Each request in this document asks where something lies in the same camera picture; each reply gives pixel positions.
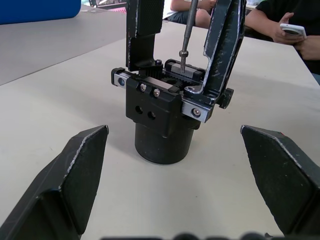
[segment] table surface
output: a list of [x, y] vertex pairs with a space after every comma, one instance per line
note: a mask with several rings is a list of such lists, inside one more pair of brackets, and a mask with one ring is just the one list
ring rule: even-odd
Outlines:
[[125, 26], [125, 14], [85, 5], [74, 18], [0, 25], [0, 85], [123, 39]]
[[[179, 59], [184, 29], [163, 24], [156, 59]], [[205, 36], [193, 29], [188, 64], [206, 68]], [[281, 131], [320, 164], [320, 87], [294, 48], [245, 38], [230, 76], [229, 107], [216, 107], [194, 132], [186, 158], [167, 166], [135, 150], [125, 91], [111, 84], [111, 70], [124, 66], [122, 39], [0, 87], [0, 224], [70, 137], [107, 124], [100, 185], [82, 240], [281, 234], [255, 184], [240, 127]]]

